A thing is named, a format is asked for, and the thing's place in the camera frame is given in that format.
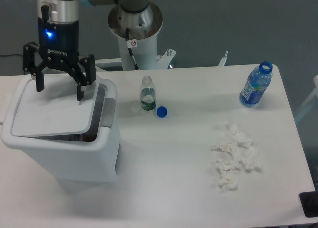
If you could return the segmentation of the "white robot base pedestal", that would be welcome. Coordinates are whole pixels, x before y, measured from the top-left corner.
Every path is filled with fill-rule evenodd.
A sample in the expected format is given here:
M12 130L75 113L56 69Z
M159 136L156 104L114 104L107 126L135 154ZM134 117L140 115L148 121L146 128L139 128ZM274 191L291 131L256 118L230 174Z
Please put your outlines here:
M161 10L152 2L139 13L129 13L115 6L108 17L116 36L124 71L156 68L157 34L163 25Z

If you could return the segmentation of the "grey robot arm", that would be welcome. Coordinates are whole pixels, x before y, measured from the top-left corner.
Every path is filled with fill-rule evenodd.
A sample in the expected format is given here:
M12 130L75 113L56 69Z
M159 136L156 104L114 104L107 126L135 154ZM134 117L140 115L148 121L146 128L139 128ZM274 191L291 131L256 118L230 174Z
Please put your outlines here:
M96 80L95 56L79 54L79 2L111 5L108 25L117 37L124 70L157 67L160 9L149 0L37 0L38 43L23 47L23 69L44 89L45 68L66 72L77 84L77 99Z

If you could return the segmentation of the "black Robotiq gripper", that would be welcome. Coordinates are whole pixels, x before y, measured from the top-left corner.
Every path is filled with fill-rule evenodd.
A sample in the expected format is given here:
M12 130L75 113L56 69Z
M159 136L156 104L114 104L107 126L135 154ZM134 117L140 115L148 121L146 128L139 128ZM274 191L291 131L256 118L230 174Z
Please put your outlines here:
M23 46L23 70L36 81L36 91L44 89L46 67L67 72L77 84L77 101L84 98L81 88L96 81L94 54L79 59L79 15L77 4L38 5L39 45L29 42ZM35 54L42 59L35 65Z

